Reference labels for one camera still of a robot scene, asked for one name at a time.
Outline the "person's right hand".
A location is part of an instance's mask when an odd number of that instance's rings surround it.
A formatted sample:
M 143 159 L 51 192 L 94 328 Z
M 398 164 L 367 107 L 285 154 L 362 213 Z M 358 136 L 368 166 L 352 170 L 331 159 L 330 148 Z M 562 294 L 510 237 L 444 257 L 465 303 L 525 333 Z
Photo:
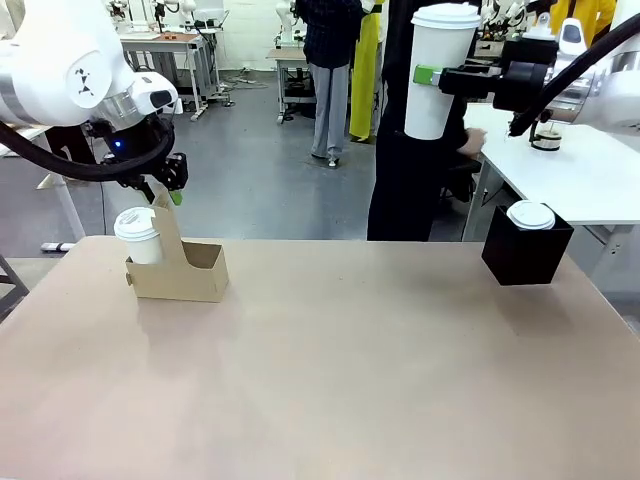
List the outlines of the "person's right hand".
M 467 140 L 458 149 L 458 152 L 466 156 L 474 156 L 481 152 L 486 142 L 487 132 L 480 128 L 468 128 L 466 130 Z

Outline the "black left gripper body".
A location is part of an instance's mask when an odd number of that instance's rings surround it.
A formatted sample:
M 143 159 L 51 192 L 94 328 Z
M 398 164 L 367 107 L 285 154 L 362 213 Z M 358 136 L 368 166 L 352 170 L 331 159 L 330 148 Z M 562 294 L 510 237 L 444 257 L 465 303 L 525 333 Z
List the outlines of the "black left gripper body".
M 115 131 L 105 120 L 88 125 L 88 134 L 102 138 L 113 158 L 98 167 L 96 181 L 117 181 L 134 175 L 159 173 L 175 144 L 173 124 L 156 114 Z

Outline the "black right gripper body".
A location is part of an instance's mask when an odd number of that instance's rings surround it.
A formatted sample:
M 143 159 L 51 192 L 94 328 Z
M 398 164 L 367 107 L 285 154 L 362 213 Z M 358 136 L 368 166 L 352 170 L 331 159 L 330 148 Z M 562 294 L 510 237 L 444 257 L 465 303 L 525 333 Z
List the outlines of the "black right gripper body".
M 512 61 L 497 80 L 493 107 L 514 113 L 526 111 L 544 88 L 548 69 L 541 63 Z

